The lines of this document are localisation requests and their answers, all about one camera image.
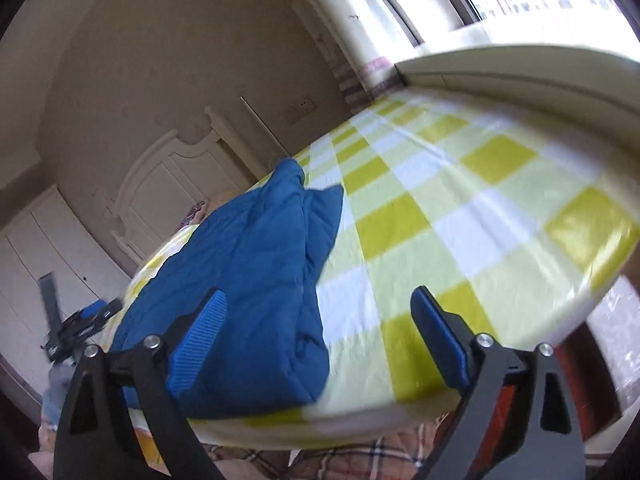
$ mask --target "bed headboard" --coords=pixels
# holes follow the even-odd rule
[[[118,246],[137,264],[173,235],[189,208],[216,195],[241,194],[268,170],[232,127],[205,108],[211,132],[185,144],[171,130],[133,164],[118,192],[114,214],[124,232]]]

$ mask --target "electrical outlet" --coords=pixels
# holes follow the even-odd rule
[[[292,102],[281,115],[289,126],[293,126],[315,110],[316,104],[311,100],[311,97],[305,95]]]

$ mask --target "plastic tablecloth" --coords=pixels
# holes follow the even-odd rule
[[[640,237],[636,158],[574,124],[477,96],[403,89],[295,158],[307,186],[346,191],[317,286],[328,382],[313,405],[192,420],[203,442],[331,447],[433,419],[459,399],[412,322],[416,286],[475,332],[531,349],[586,318]],[[195,228],[138,271],[105,348]],[[146,428],[140,412],[131,415]]]

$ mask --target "blue garment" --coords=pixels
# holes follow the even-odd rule
[[[215,210],[118,327],[111,349],[132,348],[193,313],[212,287],[224,293],[215,342],[193,386],[177,397],[184,415],[257,415],[322,393],[329,359],[316,283],[335,243],[343,190],[304,189],[303,182],[302,168],[284,160],[262,188]]]

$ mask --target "metal bolt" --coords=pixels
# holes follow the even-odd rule
[[[84,355],[87,357],[96,357],[98,355],[99,348],[97,345],[87,345],[84,348]]]
[[[538,350],[545,357],[551,357],[554,354],[554,348],[549,343],[540,343]]]
[[[494,345],[494,338],[484,332],[476,336],[476,341],[482,348],[491,348]]]
[[[154,348],[158,348],[160,346],[160,338],[155,334],[148,335],[145,337],[143,344],[145,347],[153,350]]]

